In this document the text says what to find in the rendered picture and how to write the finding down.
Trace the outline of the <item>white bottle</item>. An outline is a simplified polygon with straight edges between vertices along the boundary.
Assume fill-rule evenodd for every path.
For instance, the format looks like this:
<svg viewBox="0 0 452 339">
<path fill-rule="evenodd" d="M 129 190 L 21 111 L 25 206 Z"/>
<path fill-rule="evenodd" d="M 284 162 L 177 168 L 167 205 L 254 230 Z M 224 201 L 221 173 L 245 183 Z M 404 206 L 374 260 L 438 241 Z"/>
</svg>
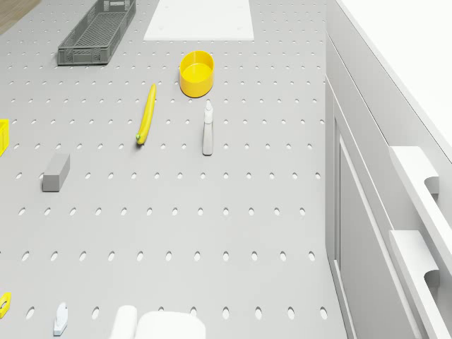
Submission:
<svg viewBox="0 0 452 339">
<path fill-rule="evenodd" d="M 210 100 L 206 101 L 204 111 L 202 153 L 206 156 L 213 154 L 213 106 Z"/>
</svg>

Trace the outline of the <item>yellow bowl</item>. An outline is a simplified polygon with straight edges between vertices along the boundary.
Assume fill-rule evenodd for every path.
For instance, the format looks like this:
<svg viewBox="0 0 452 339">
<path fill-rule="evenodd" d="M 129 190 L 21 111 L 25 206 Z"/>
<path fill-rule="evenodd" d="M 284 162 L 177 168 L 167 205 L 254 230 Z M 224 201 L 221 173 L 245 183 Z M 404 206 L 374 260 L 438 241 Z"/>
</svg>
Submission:
<svg viewBox="0 0 452 339">
<path fill-rule="evenodd" d="M 202 50 L 188 53 L 179 65 L 179 84 L 189 97 L 201 97 L 213 87 L 215 62 Z"/>
</svg>

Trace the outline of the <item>banana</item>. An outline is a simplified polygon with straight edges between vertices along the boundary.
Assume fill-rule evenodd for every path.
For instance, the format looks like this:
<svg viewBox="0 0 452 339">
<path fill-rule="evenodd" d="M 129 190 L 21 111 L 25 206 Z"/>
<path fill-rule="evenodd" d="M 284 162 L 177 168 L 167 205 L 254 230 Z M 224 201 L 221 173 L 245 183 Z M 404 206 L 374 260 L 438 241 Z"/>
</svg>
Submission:
<svg viewBox="0 0 452 339">
<path fill-rule="evenodd" d="M 149 94 L 148 94 L 147 102 L 145 104 L 145 109 L 144 109 L 140 129 L 138 130 L 138 133 L 136 134 L 136 142 L 138 145 L 143 145 L 148 136 L 151 121 L 153 118 L 153 110 L 154 110 L 154 106 L 155 106 L 155 96 L 156 96 L 156 85 L 152 84 Z"/>
</svg>

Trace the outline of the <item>white board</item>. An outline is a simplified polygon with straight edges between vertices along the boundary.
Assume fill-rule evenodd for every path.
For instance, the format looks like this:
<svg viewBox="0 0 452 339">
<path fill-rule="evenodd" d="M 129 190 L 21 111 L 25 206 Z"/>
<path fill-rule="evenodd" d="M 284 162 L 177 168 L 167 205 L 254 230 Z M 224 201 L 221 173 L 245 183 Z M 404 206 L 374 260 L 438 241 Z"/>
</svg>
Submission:
<svg viewBox="0 0 452 339">
<path fill-rule="evenodd" d="M 249 0 L 159 0 L 144 39 L 253 40 Z"/>
</svg>

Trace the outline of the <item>white cabinet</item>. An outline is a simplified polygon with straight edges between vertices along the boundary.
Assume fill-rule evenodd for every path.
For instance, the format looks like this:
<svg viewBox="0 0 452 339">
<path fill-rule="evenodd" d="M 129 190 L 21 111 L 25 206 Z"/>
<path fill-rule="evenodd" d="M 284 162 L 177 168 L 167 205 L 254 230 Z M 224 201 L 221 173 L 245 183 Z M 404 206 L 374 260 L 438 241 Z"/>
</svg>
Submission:
<svg viewBox="0 0 452 339">
<path fill-rule="evenodd" d="M 325 245 L 347 336 L 452 339 L 452 1 L 327 0 Z"/>
</svg>

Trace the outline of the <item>grey cube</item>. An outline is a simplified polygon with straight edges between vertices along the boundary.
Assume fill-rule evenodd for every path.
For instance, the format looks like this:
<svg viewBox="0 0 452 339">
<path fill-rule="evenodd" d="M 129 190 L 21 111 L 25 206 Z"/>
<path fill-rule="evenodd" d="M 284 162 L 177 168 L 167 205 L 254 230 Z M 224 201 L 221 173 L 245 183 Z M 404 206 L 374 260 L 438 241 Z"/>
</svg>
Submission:
<svg viewBox="0 0 452 339">
<path fill-rule="evenodd" d="M 69 170 L 70 155 L 68 153 L 56 153 L 44 171 L 42 190 L 44 192 L 60 191 Z"/>
</svg>

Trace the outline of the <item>dark grey basket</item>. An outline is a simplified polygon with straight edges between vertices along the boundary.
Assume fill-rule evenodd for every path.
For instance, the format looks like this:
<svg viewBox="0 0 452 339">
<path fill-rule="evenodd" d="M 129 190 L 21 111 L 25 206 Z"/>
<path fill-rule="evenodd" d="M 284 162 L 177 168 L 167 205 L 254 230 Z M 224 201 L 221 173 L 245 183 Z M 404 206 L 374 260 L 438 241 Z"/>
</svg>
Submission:
<svg viewBox="0 0 452 339">
<path fill-rule="evenodd" d="M 136 13 L 136 0 L 97 0 L 59 45 L 57 63 L 108 64 Z"/>
</svg>

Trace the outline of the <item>yellow basket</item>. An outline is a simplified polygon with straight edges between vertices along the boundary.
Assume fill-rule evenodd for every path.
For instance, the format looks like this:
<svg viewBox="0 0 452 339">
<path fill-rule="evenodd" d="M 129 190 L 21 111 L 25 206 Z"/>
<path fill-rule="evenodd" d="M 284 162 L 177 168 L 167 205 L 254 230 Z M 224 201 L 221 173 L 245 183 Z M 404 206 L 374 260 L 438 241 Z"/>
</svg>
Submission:
<svg viewBox="0 0 452 339">
<path fill-rule="evenodd" d="M 0 119 L 0 157 L 9 145 L 9 120 Z"/>
</svg>

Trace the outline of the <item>bolt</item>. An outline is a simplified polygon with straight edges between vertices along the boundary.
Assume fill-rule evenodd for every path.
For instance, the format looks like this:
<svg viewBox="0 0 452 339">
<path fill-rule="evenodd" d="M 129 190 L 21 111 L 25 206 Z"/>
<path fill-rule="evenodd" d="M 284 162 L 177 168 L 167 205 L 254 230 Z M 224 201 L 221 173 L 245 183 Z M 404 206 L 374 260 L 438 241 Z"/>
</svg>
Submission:
<svg viewBox="0 0 452 339">
<path fill-rule="evenodd" d="M 67 327 L 69 311 L 65 302 L 62 302 L 56 311 L 54 320 L 54 336 L 61 336 Z"/>
</svg>

